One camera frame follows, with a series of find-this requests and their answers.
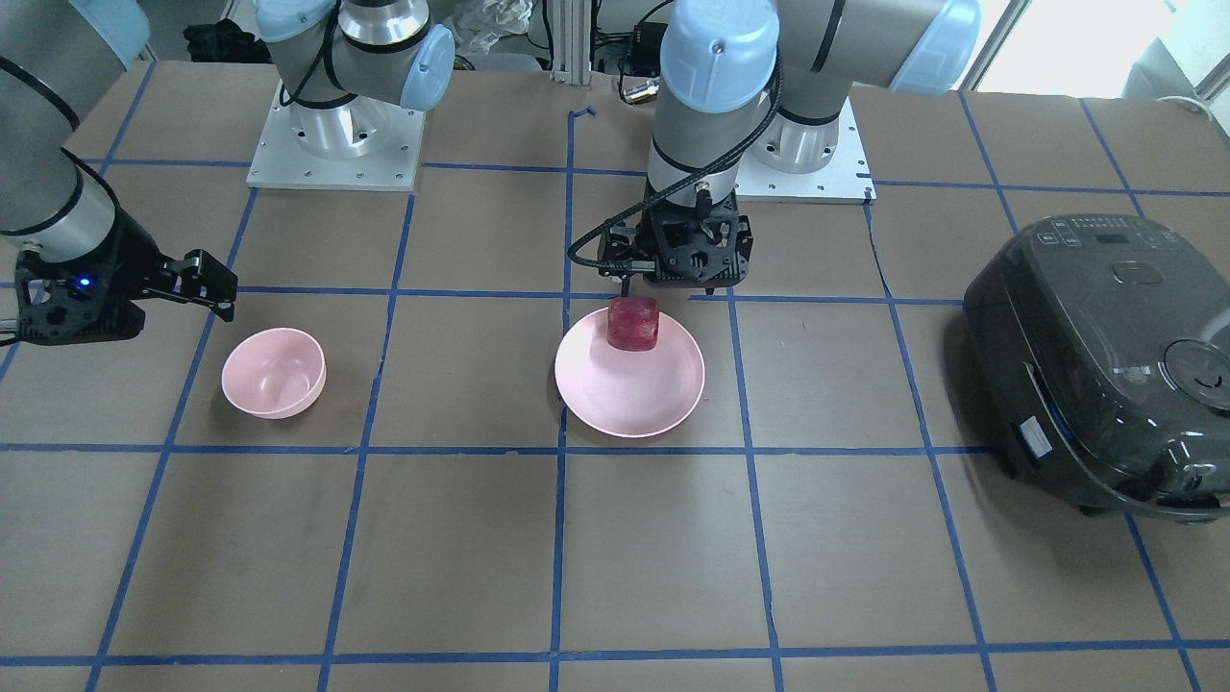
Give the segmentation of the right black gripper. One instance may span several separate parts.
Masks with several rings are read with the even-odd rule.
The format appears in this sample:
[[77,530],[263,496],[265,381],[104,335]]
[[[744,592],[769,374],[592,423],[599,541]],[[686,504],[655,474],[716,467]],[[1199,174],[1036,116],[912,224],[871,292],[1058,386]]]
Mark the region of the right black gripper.
[[135,301],[151,284],[154,297],[197,304],[225,323],[234,321],[232,270],[204,250],[171,259],[132,216],[118,216],[105,241],[77,259],[50,262],[32,246],[18,250],[14,340],[34,345],[132,340],[146,320]]

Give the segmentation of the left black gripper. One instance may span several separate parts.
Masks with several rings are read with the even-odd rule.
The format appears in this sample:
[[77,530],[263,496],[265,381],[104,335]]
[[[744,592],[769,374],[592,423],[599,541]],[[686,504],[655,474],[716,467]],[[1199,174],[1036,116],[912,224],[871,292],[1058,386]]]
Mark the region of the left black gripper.
[[640,273],[649,284],[711,294],[748,277],[752,245],[750,219],[739,214],[734,192],[697,209],[661,202],[643,210],[633,227],[620,222],[601,235],[599,261],[625,267],[599,273],[621,279]]

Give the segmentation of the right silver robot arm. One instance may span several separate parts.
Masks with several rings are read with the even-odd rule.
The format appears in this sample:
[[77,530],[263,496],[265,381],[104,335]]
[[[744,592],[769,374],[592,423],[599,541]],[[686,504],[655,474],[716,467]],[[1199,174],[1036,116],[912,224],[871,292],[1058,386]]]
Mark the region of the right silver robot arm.
[[[280,112],[314,159],[363,161],[391,128],[439,104],[455,38],[426,1],[258,1]],[[2,237],[17,251],[17,313],[2,343],[132,340],[140,302],[197,304],[232,321],[237,277],[204,250],[180,259],[66,149],[148,44],[137,1],[2,4]]]

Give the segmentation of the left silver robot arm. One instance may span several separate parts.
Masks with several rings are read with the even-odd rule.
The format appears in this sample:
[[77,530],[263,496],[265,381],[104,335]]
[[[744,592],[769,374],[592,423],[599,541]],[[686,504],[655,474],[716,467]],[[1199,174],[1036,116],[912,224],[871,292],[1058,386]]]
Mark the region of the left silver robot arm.
[[739,284],[754,246],[740,163],[814,175],[852,85],[945,93],[980,26],[979,1],[676,1],[643,198],[574,238],[568,259],[620,281]]

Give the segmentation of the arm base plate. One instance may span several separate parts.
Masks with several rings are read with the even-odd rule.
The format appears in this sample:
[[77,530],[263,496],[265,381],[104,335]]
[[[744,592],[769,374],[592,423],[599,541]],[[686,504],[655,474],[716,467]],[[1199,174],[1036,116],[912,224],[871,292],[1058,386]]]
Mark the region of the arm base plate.
[[873,175],[851,101],[844,102],[835,119],[819,127],[776,116],[744,154],[736,192],[747,202],[875,202]]
[[427,114],[355,97],[333,109],[282,104],[277,86],[248,166],[251,188],[410,193]]

